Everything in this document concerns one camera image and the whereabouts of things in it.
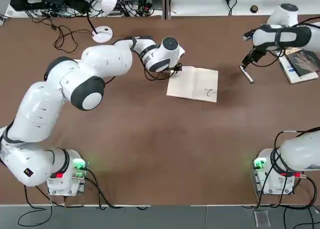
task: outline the black band on robot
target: black band on robot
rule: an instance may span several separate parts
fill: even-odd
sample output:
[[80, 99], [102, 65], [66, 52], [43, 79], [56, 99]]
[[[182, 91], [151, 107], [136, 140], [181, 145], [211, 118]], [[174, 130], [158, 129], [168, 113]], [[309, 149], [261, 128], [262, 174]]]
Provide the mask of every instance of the black band on robot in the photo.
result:
[[58, 171], [51, 174], [50, 178], [56, 178], [56, 175], [58, 173], [61, 173], [61, 174], [65, 173], [67, 171], [69, 163], [70, 163], [70, 156], [69, 156], [69, 153], [67, 152], [67, 150], [59, 148], [59, 147], [57, 147], [57, 148], [60, 149], [61, 151], [63, 151], [63, 153], [64, 153], [64, 163]]
[[12, 143], [12, 144], [17, 144], [17, 143], [23, 143], [24, 141], [22, 140], [11, 140], [9, 137], [8, 137], [8, 131], [10, 130], [10, 128], [12, 127], [12, 125], [14, 124], [15, 120], [13, 120], [7, 127], [6, 129], [3, 131], [3, 139], [8, 142], [8, 143]]
[[[282, 164], [284, 165], [284, 167], [286, 168], [286, 170], [283, 170], [278, 164], [277, 164], [277, 159], [276, 159], [276, 155], [279, 156]], [[281, 155], [278, 155], [276, 153], [276, 150], [273, 150], [270, 154], [270, 162], [272, 165], [272, 168], [274, 169], [274, 171], [278, 174], [286, 174], [287, 177], [292, 177], [295, 173], [294, 170], [292, 170], [290, 167], [287, 166], [287, 164], [283, 163], [283, 160], [281, 158]]]
[[275, 37], [274, 37], [274, 43], [275, 43], [275, 46], [277, 48], [281, 48], [280, 46], [280, 39], [281, 39], [281, 33], [282, 33], [282, 30], [284, 29], [284, 27], [281, 27], [279, 28], [277, 31], [276, 31], [276, 34], [275, 34]]
[[139, 58], [142, 60], [142, 58], [151, 50], [153, 49], [157, 49], [158, 46], [157, 45], [150, 45], [147, 48], [145, 48], [140, 54], [139, 54]]

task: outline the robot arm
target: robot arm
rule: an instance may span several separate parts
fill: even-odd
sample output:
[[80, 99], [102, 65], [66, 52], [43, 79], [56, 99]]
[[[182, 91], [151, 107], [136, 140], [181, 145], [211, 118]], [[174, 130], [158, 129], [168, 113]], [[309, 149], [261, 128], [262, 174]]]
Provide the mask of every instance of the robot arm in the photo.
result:
[[130, 47], [138, 54], [143, 66], [150, 72], [162, 72], [163, 70], [181, 70], [178, 63], [185, 50], [178, 41], [172, 37], [166, 37], [161, 45], [156, 45], [150, 36], [127, 37], [114, 43], [119, 47]]
[[280, 4], [263, 24], [244, 34], [244, 40], [251, 40], [253, 49], [242, 61], [240, 69], [252, 62], [258, 62], [267, 51], [281, 50], [288, 47], [302, 48], [320, 52], [320, 22], [298, 25], [298, 8], [292, 4]]
[[[182, 48], [166, 50], [159, 51], [149, 37], [137, 37], [125, 38], [115, 45], [89, 47], [82, 53], [80, 62], [68, 57], [55, 59], [49, 64], [44, 81], [31, 85], [24, 95], [14, 121], [0, 129], [1, 161], [28, 187], [47, 181], [52, 195], [76, 195], [81, 178], [75, 168], [79, 169], [77, 165], [83, 163], [80, 155], [74, 150], [46, 148], [38, 142], [50, 136], [66, 101], [82, 111], [96, 108], [104, 95], [103, 78], [128, 72], [133, 61], [132, 51], [144, 55], [140, 57], [143, 65], [149, 67], [149, 60], [164, 70], [176, 66], [184, 52]], [[158, 62], [164, 60], [167, 63], [159, 66]]]

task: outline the pen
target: pen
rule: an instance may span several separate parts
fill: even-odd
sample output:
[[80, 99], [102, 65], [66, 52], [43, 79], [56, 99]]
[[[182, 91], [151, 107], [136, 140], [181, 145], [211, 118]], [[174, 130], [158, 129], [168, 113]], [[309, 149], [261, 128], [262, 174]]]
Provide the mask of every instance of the pen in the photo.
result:
[[252, 79], [252, 77], [248, 74], [248, 72], [244, 69], [244, 67], [241, 65], [240, 66], [240, 70], [242, 71], [242, 73], [245, 75], [245, 77], [249, 80], [249, 82], [252, 84], [254, 83], [254, 80]]

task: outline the table surface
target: table surface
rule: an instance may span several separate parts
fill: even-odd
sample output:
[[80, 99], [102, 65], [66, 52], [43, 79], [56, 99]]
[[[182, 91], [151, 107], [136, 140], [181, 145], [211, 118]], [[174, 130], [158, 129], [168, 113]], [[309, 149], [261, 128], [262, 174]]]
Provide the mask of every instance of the table surface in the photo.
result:
[[[83, 112], [66, 103], [52, 135], [44, 143], [77, 150], [90, 162], [101, 190], [113, 204], [125, 205], [248, 205], [256, 204], [251, 162], [273, 146], [282, 130], [318, 126], [319, 80], [290, 85], [280, 65], [249, 66], [255, 84], [249, 84], [239, 64], [251, 49], [243, 34], [267, 20], [262, 16], [93, 18], [94, 25], [109, 25], [112, 41], [150, 35], [158, 43], [176, 38], [186, 53], [185, 66], [219, 71], [217, 103], [166, 96], [167, 81], [148, 81], [135, 55], [131, 70], [105, 88], [103, 102]], [[85, 18], [54, 19], [72, 30], [90, 29]], [[79, 59], [96, 45], [88, 34], [75, 34], [74, 54], [56, 50], [58, 32], [29, 19], [10, 19], [0, 27], [0, 123], [16, 115], [28, 87], [43, 79], [57, 57]], [[65, 49], [73, 47], [66, 38]], [[265, 64], [272, 60], [266, 56]], [[320, 184], [318, 172], [308, 173]], [[4, 167], [0, 170], [0, 204], [25, 204], [23, 186]], [[49, 202], [33, 187], [35, 204]], [[302, 182], [285, 204], [306, 204], [312, 189]], [[277, 203], [264, 196], [263, 203]], [[97, 191], [68, 204], [97, 204]]]

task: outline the robot end effector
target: robot end effector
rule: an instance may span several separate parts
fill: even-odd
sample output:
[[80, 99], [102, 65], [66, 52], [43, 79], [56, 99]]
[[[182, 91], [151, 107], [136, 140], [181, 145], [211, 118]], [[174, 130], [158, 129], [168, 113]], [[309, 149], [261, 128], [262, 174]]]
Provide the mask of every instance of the robot end effector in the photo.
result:
[[281, 51], [288, 47], [319, 51], [317, 45], [320, 32], [317, 23], [298, 23], [298, 7], [280, 4], [266, 24], [262, 24], [243, 35], [245, 41], [252, 40], [253, 49], [242, 61], [245, 69], [250, 63], [258, 62], [268, 51]]
[[182, 69], [179, 60], [185, 54], [185, 50], [173, 37], [165, 37], [161, 45], [156, 45], [155, 40], [150, 36], [126, 37], [117, 40], [113, 45], [130, 47], [138, 54], [144, 68], [149, 72], [181, 71]]

